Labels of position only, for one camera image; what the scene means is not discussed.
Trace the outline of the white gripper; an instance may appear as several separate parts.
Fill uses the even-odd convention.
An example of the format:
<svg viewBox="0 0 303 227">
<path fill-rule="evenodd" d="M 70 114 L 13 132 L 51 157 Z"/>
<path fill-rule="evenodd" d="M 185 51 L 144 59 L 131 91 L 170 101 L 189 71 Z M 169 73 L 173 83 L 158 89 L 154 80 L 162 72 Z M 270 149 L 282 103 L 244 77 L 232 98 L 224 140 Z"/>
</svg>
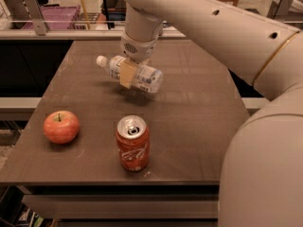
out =
<svg viewBox="0 0 303 227">
<path fill-rule="evenodd" d="M 134 76 L 138 69 L 136 62 L 143 62 L 152 55 L 157 39 L 148 42 L 140 42 L 131 38 L 125 31 L 122 32 L 120 48 L 131 60 L 125 59 L 120 63 L 120 84 L 128 89 L 131 88 Z"/>
</svg>

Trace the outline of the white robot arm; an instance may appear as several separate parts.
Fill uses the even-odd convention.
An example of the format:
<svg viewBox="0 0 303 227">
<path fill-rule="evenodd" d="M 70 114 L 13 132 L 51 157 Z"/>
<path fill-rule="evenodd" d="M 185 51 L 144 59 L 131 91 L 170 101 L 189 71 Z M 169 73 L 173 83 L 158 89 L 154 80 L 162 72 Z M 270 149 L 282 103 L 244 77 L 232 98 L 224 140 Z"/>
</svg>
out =
<svg viewBox="0 0 303 227">
<path fill-rule="evenodd" d="M 224 156 L 219 227 L 303 227 L 301 30 L 217 0 L 124 1 L 132 41 L 152 39 L 151 21 L 165 20 L 269 101 Z"/>
</svg>

